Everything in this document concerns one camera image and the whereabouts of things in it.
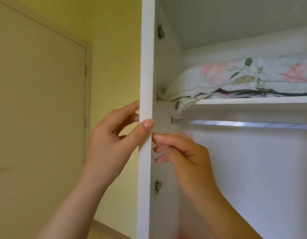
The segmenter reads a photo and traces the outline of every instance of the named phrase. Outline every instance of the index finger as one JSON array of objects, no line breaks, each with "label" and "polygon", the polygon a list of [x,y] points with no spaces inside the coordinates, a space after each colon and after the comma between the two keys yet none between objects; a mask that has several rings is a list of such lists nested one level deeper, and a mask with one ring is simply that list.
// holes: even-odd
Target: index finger
[{"label": "index finger", "polygon": [[178,148],[183,152],[188,152],[191,147],[192,143],[194,143],[191,139],[186,138],[184,136],[180,136],[178,134],[159,134],[153,133],[152,140],[155,144],[166,144]]},{"label": "index finger", "polygon": [[108,130],[113,131],[118,128],[129,116],[139,110],[139,100],[109,113],[103,120],[103,124]]}]

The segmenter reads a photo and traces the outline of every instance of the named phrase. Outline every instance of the fingernail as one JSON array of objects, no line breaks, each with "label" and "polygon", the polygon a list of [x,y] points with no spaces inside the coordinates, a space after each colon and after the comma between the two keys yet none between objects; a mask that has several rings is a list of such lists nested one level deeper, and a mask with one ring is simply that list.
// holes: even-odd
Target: fingernail
[{"label": "fingernail", "polygon": [[144,127],[147,131],[150,131],[154,126],[154,121],[151,119],[143,121]]}]

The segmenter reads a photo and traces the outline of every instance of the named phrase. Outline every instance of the clothes rod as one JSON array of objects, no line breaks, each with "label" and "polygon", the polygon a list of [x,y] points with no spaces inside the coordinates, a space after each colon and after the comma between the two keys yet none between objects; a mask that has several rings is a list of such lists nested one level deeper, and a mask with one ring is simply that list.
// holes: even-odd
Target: clothes rod
[{"label": "clothes rod", "polygon": [[307,130],[306,123],[277,123],[277,122],[236,122],[236,121],[209,121],[209,120],[186,120],[171,118],[172,124],[196,124],[211,126],[235,126],[235,127],[265,127]]}]

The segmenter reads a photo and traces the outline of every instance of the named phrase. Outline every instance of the door frame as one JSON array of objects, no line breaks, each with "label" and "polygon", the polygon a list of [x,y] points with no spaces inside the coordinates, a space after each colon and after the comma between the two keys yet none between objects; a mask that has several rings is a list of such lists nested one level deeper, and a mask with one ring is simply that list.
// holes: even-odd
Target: door frame
[{"label": "door frame", "polygon": [[92,67],[92,44],[79,36],[65,30],[64,28],[58,26],[53,21],[43,16],[42,14],[34,11],[25,4],[21,3],[18,0],[0,0],[0,3],[5,6],[13,9],[14,11],[28,17],[29,19],[37,22],[44,27],[56,32],[57,34],[71,40],[72,42],[82,46],[86,50],[86,66],[87,66],[87,75],[85,76],[85,118],[86,118],[86,127],[85,127],[85,158],[88,151],[88,143],[90,136],[90,105],[91,105],[91,67]]}]

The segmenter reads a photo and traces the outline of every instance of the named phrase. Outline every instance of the floral bedding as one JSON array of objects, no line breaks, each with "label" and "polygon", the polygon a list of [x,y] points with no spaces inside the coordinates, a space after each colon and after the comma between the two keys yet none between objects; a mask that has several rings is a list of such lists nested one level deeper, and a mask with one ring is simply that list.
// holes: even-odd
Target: floral bedding
[{"label": "floral bedding", "polygon": [[178,112],[202,99],[307,94],[307,53],[203,64],[185,70],[166,89]]}]

